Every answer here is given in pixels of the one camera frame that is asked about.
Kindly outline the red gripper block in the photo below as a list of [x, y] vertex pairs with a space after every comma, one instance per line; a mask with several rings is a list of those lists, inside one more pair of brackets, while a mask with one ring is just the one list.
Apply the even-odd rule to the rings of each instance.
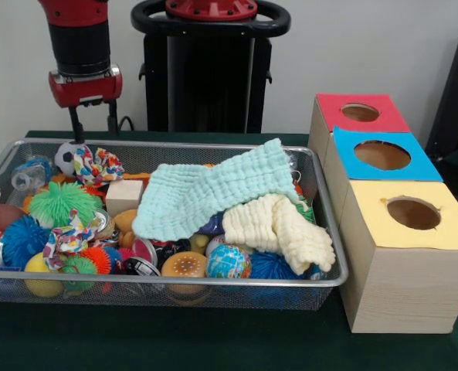
[[121, 73], [113, 76], [92, 78], [65, 77], [57, 72], [49, 73], [49, 86], [54, 100], [61, 108], [68, 108], [73, 128], [74, 141], [84, 143], [83, 125], [76, 107], [89, 102], [103, 101], [108, 105], [107, 127], [112, 134], [118, 134], [117, 101], [123, 86]]

